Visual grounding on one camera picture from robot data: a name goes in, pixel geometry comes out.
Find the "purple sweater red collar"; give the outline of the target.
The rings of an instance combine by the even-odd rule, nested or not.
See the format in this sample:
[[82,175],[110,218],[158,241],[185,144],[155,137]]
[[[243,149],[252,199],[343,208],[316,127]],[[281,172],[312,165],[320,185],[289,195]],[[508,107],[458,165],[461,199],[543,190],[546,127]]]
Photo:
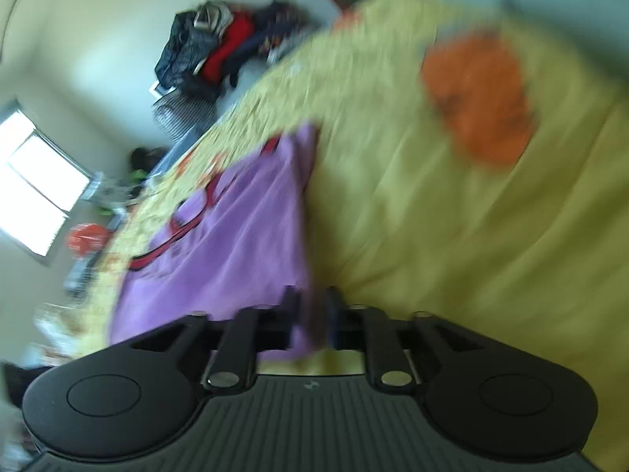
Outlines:
[[131,259],[109,341],[117,344],[192,312],[230,320],[247,307],[280,303],[287,288],[302,301],[289,350],[266,360],[313,352],[313,283],[305,242],[307,184],[316,159],[312,124],[277,134],[189,196]]

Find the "orange plastic bag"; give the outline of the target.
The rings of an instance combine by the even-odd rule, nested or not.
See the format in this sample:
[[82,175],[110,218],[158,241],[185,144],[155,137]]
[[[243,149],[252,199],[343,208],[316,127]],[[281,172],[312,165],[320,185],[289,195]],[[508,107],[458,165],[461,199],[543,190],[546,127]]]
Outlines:
[[70,229],[66,236],[68,249],[77,258],[101,251],[111,239],[112,232],[96,223],[79,224]]

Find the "black backpack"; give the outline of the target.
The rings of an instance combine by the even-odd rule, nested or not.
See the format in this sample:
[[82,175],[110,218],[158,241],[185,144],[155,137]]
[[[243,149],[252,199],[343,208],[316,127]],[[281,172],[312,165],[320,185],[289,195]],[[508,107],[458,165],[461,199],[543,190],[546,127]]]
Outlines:
[[133,149],[128,156],[130,180],[132,182],[144,180],[167,153],[168,148],[166,147],[136,147]]

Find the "window with frame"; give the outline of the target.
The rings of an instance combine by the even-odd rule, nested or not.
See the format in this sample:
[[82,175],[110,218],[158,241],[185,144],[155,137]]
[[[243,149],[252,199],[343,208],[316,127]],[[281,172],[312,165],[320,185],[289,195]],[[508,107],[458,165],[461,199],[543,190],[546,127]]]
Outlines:
[[1,108],[1,232],[45,261],[93,176],[13,101]]

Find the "yellow floral bedspread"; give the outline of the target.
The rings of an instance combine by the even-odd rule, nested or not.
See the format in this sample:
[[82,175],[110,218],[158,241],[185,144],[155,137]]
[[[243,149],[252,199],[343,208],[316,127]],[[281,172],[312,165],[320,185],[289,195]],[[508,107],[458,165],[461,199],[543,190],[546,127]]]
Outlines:
[[114,236],[80,311],[104,348],[124,268],[213,168],[320,127],[307,191],[319,286],[427,310],[593,386],[587,457],[628,466],[628,82],[514,17],[364,0],[270,69]]

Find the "pile of clothes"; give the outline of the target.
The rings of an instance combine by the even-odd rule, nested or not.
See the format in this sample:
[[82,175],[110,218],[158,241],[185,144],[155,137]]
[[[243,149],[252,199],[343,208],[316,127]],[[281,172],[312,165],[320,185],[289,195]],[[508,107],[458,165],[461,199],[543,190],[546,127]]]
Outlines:
[[250,60],[274,62],[320,22],[290,0],[247,6],[206,0],[175,15],[154,68],[163,90],[215,95]]

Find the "checkered houndstooth bag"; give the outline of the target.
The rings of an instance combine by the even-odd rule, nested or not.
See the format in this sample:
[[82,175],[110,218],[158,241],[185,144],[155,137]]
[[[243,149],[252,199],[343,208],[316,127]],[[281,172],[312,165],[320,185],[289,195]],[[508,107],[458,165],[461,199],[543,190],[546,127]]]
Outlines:
[[217,120],[215,103],[196,95],[172,90],[153,104],[154,123],[177,143],[190,130],[207,131]]

